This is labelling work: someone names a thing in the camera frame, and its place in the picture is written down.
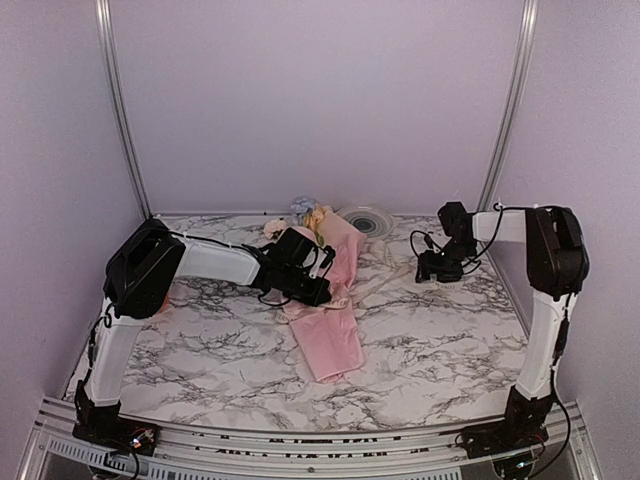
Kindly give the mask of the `pink wrapping paper sheet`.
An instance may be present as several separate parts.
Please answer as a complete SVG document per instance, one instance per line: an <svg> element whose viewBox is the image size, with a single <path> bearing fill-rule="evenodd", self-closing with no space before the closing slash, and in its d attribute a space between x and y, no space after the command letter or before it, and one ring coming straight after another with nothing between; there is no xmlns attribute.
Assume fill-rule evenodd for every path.
<svg viewBox="0 0 640 480"><path fill-rule="evenodd" d="M319 223L318 233L336 251L326 276L331 300L318 307L293 301L283 307L283 316L314 379L329 383L364 363L350 289L366 235L331 212Z"/></svg>

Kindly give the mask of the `aluminium frame post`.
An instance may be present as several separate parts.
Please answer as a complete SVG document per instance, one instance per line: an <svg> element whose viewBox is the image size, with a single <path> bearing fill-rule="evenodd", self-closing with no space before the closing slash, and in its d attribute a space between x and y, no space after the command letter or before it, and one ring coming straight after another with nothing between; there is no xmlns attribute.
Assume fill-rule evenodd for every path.
<svg viewBox="0 0 640 480"><path fill-rule="evenodd" d="M506 164L511 135L524 95L531 64L538 12L538 0L525 0L523 2L511 77L488 170L477 203L477 210L490 208L490 203L494 199L501 173Z"/></svg>
<svg viewBox="0 0 640 480"><path fill-rule="evenodd" d="M141 215L144 218L149 218L152 216L151 205L144 186L142 172L138 162L130 122L126 111L112 23L111 2L108 0L96 0L95 10L106 79L124 159L129 171L134 196Z"/></svg>

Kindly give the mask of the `aluminium front rail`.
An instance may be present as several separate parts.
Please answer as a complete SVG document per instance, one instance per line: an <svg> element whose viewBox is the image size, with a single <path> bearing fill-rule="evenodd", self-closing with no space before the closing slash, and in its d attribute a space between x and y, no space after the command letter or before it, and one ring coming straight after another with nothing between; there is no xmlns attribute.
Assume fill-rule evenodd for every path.
<svg viewBox="0 0 640 480"><path fill-rule="evenodd" d="M380 431L233 430L158 421L156 449L131 458L72 435L68 402L43 400L18 470L20 479L535 479L603 476L576 403L555 408L548 439L471 458L466 423Z"/></svg>

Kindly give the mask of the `right aluminium frame post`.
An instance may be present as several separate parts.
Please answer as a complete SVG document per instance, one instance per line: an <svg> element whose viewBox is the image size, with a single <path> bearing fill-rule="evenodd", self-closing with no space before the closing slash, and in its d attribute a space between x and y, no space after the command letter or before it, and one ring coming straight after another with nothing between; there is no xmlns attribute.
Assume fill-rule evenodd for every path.
<svg viewBox="0 0 640 480"><path fill-rule="evenodd" d="M506 164L511 135L524 95L531 64L538 12L538 0L525 0L523 2L511 77L488 170L477 203L477 210L490 208L490 203L494 199L501 173Z"/></svg>

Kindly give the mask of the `orange white bowl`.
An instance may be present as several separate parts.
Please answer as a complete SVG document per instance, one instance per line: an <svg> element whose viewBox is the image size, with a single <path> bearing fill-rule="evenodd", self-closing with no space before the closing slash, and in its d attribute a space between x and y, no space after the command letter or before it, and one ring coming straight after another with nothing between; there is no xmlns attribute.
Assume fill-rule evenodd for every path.
<svg viewBox="0 0 640 480"><path fill-rule="evenodd" d="M158 309L158 312L162 312L163 310L165 310L167 308L167 306L168 306L168 303L169 303L169 298L165 297L163 302L161 303L159 309Z"/></svg>

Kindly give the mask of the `pink rose fake flower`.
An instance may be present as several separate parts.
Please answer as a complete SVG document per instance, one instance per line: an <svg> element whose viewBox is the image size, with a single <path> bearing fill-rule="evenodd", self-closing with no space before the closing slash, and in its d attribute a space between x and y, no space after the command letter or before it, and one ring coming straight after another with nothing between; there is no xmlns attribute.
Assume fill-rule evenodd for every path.
<svg viewBox="0 0 640 480"><path fill-rule="evenodd" d="M333 212L331 206L318 203L313 211L304 216L296 216L291 213L291 220L285 220L284 218L269 220L263 227L263 234L268 240L276 240L288 227L302 227L313 234L319 246L324 246L325 240L319 231L319 227L330 212Z"/></svg>

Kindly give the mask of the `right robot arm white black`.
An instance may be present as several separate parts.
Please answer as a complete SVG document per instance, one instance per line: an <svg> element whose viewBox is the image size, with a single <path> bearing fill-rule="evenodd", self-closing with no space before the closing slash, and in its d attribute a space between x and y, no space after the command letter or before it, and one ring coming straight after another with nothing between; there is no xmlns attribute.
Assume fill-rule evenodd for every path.
<svg viewBox="0 0 640 480"><path fill-rule="evenodd" d="M577 217L567 207L505 207L471 213L458 201L440 208L438 218L448 241L431 238L417 254L415 280L455 283L496 242L521 243L533 289L527 353L511 388L505 417L495 438L515 448L540 427L556 400L557 365L566 348L577 297L589 272L588 253Z"/></svg>

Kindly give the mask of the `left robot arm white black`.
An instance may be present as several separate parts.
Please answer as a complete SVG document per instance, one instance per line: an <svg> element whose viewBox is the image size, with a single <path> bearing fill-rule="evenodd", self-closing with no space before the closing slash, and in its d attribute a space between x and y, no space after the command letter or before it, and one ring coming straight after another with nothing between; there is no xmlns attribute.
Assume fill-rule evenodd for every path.
<svg viewBox="0 0 640 480"><path fill-rule="evenodd" d="M164 305L173 281L194 277L259 290L317 307L330 301L327 273L336 252L292 227L263 247L178 233L151 218L107 262L101 313L91 329L89 367L74 396L76 427L106 445L137 426L120 415L121 383L145 321Z"/></svg>

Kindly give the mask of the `left aluminium frame post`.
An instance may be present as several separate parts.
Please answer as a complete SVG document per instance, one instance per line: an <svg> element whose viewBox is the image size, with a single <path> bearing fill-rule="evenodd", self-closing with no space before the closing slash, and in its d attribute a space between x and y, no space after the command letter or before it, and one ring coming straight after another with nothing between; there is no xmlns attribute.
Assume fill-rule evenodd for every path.
<svg viewBox="0 0 640 480"><path fill-rule="evenodd" d="M138 162L130 122L126 111L112 23L111 2L108 0L96 0L95 10L106 79L124 159L129 171L134 196L141 215L144 218L149 218L152 216L151 205L144 186L142 172Z"/></svg>

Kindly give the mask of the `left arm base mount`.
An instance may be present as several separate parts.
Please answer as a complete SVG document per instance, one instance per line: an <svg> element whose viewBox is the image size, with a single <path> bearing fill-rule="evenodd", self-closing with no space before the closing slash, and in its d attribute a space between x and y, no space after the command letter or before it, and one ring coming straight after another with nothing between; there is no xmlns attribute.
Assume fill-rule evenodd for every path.
<svg viewBox="0 0 640 480"><path fill-rule="evenodd" d="M72 431L76 439L143 456L153 455L159 433L156 424L121 417L77 423Z"/></svg>

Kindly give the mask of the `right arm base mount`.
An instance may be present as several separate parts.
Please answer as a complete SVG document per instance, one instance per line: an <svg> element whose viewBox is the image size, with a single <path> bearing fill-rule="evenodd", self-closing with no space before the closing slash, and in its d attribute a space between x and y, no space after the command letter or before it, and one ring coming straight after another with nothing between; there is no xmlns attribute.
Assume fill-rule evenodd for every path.
<svg viewBox="0 0 640 480"><path fill-rule="evenodd" d="M464 427L455 443L469 459L474 459L528 448L545 443L548 438L544 425L522 427L501 420Z"/></svg>

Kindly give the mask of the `blue white fake flower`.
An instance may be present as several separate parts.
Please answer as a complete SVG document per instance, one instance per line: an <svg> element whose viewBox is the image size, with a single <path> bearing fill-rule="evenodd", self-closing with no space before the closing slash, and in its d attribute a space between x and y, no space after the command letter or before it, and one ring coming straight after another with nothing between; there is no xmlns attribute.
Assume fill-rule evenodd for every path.
<svg viewBox="0 0 640 480"><path fill-rule="evenodd" d="M317 200L312 197L298 196L291 202L289 210L293 215L304 216L310 211L313 211L317 204Z"/></svg>

